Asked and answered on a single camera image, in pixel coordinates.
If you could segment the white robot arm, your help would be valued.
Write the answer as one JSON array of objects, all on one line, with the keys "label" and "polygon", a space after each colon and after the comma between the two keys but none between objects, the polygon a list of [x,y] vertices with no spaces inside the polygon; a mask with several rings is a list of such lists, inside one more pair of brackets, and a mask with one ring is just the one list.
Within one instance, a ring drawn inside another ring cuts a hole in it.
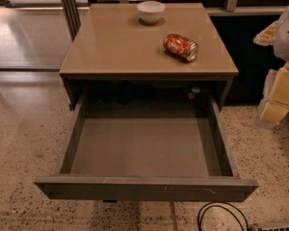
[{"label": "white robot arm", "polygon": [[289,6],[277,21],[257,34],[253,42],[272,46],[275,56],[285,61],[279,70],[269,70],[258,106],[256,124],[271,129],[289,113]]}]

